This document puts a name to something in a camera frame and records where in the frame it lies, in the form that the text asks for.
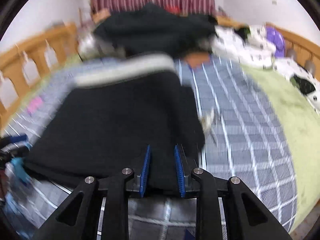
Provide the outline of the black pants with white stripe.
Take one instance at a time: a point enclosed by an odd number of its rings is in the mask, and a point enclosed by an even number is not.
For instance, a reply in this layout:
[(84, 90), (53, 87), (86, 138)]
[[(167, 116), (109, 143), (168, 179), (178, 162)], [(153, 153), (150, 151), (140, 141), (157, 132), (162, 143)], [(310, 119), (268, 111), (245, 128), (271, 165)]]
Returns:
[(178, 191), (174, 149), (198, 159), (204, 133), (195, 96), (182, 85), (173, 59), (145, 54), (74, 78), (53, 120), (27, 155), (33, 177), (75, 187), (139, 168), (151, 153), (146, 189)]

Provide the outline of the grey checked star bedsheet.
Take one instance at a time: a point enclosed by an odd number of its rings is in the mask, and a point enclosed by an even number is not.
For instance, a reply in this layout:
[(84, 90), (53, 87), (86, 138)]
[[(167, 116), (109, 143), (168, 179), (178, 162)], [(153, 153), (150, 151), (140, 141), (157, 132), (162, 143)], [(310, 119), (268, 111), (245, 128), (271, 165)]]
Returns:
[[(40, 107), (34, 112), (20, 108), (5, 134), (25, 133), (33, 145), (66, 96), (73, 77), (116, 64), (116, 59), (98, 59), (58, 71), (36, 92), (43, 100)], [(180, 81), (192, 86), (199, 115), (213, 109), (217, 112), (211, 128), (215, 140), (206, 133), (201, 166), (218, 178), (239, 177), (289, 232), (297, 214), (295, 172), (282, 125), (265, 93), (229, 60), (212, 56), (195, 70), (181, 61), (175, 67)], [(3, 212), (22, 239), (31, 239), (72, 189), (36, 179), (24, 185), (15, 176), (15, 167), (7, 166), (10, 187)], [(129, 200), (130, 239), (191, 237), (195, 207), (195, 199)]]

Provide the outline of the black garment pile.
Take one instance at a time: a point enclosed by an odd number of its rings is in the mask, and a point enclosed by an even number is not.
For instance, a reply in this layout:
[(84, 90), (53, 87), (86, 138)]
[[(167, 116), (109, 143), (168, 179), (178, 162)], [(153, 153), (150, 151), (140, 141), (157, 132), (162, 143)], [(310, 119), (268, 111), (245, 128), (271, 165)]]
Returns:
[(112, 14), (98, 24), (93, 34), (123, 49), (126, 56), (159, 52), (177, 58), (215, 35), (216, 25), (217, 19), (211, 15), (180, 16), (148, 3), (139, 10)]

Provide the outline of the red chair back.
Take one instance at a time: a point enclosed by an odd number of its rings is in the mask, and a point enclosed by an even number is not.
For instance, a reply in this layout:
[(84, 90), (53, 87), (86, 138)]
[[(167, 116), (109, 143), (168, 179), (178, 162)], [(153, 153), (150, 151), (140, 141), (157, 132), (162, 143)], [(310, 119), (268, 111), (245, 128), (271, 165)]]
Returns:
[(179, 15), (180, 14), (180, 7), (175, 5), (166, 5), (165, 10), (171, 14)]

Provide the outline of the purple plush toy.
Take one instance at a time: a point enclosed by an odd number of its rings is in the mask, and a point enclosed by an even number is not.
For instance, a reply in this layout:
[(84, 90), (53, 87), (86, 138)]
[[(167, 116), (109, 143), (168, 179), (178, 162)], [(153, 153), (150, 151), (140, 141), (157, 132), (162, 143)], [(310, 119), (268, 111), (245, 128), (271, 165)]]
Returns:
[(274, 27), (266, 26), (266, 38), (276, 46), (275, 57), (285, 57), (285, 40)]

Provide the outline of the green fleece blanket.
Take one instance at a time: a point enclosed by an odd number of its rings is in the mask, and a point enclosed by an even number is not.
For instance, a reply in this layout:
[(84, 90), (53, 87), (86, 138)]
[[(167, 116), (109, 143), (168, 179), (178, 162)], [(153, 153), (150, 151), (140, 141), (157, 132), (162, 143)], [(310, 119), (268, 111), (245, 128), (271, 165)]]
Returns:
[(284, 77), (268, 69), (242, 65), (268, 96), (283, 126), (296, 173), (297, 214), (295, 230), (319, 201), (319, 115)]

